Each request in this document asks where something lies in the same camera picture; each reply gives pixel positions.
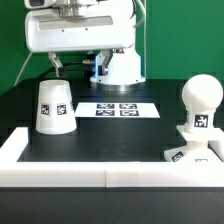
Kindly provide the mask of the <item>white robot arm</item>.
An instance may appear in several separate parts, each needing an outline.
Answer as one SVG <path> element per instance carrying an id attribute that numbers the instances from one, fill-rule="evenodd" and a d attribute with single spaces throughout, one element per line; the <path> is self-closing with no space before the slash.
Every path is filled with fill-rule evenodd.
<path id="1" fill-rule="evenodd" d="M 95 88 L 127 91 L 146 81 L 136 52 L 136 29 L 146 18 L 141 0 L 24 0 L 26 44 L 46 53 L 57 76 L 65 74 L 59 52 L 85 51 L 83 65 Z"/>

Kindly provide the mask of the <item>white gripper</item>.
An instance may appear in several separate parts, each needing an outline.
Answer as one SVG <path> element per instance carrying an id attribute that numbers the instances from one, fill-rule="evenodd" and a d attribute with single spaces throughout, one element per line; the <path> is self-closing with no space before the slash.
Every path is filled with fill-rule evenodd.
<path id="1" fill-rule="evenodd" d="M 31 11 L 25 18 L 25 34 L 31 52 L 49 52 L 57 77 L 65 76 L 67 70 L 55 52 L 101 50 L 98 69 L 103 76 L 108 74 L 112 49 L 135 43 L 131 9 L 117 6 L 89 7 L 86 16 L 70 18 L 60 18 L 57 9 Z"/>

